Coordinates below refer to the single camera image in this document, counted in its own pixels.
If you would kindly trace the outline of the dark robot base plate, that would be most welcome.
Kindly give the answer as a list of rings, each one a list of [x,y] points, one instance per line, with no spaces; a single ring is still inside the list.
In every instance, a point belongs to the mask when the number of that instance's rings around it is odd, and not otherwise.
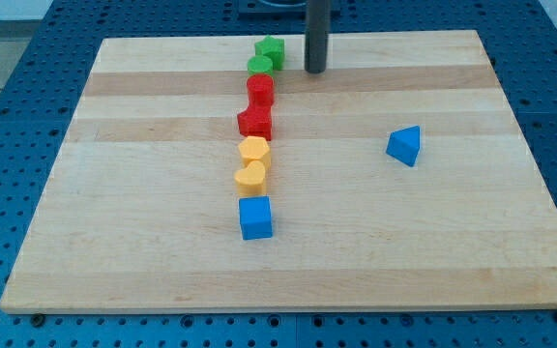
[[[234,8],[239,19],[305,16],[308,0],[237,0]]]

